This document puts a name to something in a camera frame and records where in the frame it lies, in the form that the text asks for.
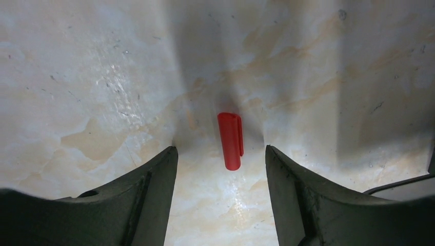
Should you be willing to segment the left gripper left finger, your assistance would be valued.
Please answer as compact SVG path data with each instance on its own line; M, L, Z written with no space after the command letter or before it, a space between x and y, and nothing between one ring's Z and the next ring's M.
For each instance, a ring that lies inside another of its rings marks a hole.
M163 245L178 151L78 197L49 200L1 189L1 245Z

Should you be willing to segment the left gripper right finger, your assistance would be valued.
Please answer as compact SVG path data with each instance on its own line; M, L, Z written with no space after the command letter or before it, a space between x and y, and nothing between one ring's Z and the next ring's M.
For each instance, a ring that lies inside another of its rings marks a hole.
M279 245L434 245L434 198L351 190L270 145L265 165Z

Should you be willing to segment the red marker cap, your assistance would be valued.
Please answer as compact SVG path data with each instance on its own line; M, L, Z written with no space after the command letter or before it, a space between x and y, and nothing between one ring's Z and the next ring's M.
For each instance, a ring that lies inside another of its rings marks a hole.
M241 166L244 155L242 119L234 113L223 112L217 116L227 170L236 171Z

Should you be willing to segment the black framed whiteboard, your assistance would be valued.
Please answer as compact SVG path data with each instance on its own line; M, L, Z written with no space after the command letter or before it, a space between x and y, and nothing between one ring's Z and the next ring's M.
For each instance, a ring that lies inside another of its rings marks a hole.
M434 198L434 150L428 165L428 174L376 187L364 194L394 201Z

